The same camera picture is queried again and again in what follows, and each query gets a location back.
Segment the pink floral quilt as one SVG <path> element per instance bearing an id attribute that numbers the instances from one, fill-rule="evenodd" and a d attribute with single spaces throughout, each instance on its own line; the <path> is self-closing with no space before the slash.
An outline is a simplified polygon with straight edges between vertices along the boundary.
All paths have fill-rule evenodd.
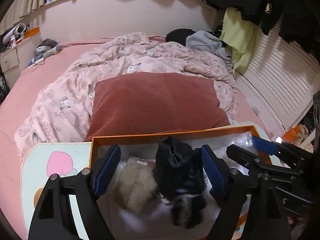
<path id="1" fill-rule="evenodd" d="M 151 41 L 145 33 L 114 38 L 82 54 L 53 81 L 36 89 L 30 115 L 17 129 L 17 153 L 24 160 L 42 142 L 80 142 L 89 130 L 98 82 L 133 73 L 177 73 L 213 80 L 220 107 L 236 114 L 237 87 L 223 60 L 176 42 Z"/>

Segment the dark red pillow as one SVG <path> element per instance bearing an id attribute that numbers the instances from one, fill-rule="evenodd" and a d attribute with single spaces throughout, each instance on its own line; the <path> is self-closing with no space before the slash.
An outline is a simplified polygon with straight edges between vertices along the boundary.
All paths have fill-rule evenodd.
<path id="1" fill-rule="evenodd" d="M 200 131 L 228 126 L 213 80 L 177 73 L 134 73 L 97 83 L 93 137 Z"/>

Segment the yellow-green hanging cloth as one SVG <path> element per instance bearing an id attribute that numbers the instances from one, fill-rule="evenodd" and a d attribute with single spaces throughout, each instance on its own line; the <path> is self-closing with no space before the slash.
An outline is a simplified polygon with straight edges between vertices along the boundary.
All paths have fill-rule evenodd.
<path id="1" fill-rule="evenodd" d="M 244 73 L 253 55 L 258 26 L 244 21 L 241 12 L 226 9 L 220 40 L 231 48 L 233 71 Z"/>

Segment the white drawer cabinet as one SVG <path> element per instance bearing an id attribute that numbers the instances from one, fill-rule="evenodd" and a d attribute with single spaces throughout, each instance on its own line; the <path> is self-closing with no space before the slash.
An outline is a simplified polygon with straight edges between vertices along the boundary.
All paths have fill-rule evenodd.
<path id="1" fill-rule="evenodd" d="M 10 89 L 28 67 L 36 47 L 42 42 L 39 26 L 31 29 L 26 35 L 27 38 L 1 54 L 1 70 Z"/>

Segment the brown fur pompom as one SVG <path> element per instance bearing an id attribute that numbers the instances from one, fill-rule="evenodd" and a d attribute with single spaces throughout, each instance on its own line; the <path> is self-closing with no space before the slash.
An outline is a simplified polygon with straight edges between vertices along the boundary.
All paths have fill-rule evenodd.
<path id="1" fill-rule="evenodd" d="M 132 213 L 141 213 L 154 197 L 157 187 L 153 169 L 138 163 L 127 163 L 118 176 L 114 200 Z"/>

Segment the black garment on bed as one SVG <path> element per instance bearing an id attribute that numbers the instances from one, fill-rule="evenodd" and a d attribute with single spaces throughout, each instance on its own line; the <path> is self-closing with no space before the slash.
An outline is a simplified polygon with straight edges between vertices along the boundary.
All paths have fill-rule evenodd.
<path id="1" fill-rule="evenodd" d="M 165 37 L 166 42 L 176 42 L 185 46 L 188 36 L 193 35 L 195 31 L 192 29 L 175 29 L 168 33 Z"/>

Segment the orange bottle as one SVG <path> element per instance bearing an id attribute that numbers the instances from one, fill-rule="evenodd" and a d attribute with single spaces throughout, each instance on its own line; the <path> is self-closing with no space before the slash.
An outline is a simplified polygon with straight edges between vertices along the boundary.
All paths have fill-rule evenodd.
<path id="1" fill-rule="evenodd" d="M 298 138 L 299 133 L 300 133 L 300 127 L 297 125 L 287 130 L 281 138 L 284 142 L 292 144 Z"/>

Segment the black lace fabric bundle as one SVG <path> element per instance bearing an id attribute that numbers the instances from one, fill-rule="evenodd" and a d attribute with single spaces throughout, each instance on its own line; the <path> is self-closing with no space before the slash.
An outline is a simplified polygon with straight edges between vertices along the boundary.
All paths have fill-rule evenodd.
<path id="1" fill-rule="evenodd" d="M 189 229 L 202 223 L 207 202 L 199 148 L 193 149 L 173 137 L 165 138 L 158 145 L 153 176 L 159 193 L 173 205 L 171 217 L 175 226 Z"/>

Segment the clear plastic bag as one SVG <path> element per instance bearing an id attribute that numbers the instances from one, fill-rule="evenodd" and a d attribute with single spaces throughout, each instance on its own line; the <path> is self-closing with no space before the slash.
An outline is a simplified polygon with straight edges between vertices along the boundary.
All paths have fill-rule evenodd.
<path id="1" fill-rule="evenodd" d="M 251 132 L 236 134 L 225 143 L 226 146 L 230 146 L 232 144 L 235 144 L 236 146 L 239 146 L 240 148 L 243 148 L 255 155 L 258 154 L 254 146 L 253 136 Z"/>

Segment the grey clothes pile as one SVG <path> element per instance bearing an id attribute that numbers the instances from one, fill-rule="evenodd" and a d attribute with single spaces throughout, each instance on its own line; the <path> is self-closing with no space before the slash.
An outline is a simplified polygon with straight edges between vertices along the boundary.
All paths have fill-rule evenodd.
<path id="1" fill-rule="evenodd" d="M 188 36 L 185 46 L 196 51 L 206 51 L 221 58 L 226 67 L 232 68 L 231 52 L 216 36 L 207 31 L 197 31 Z"/>

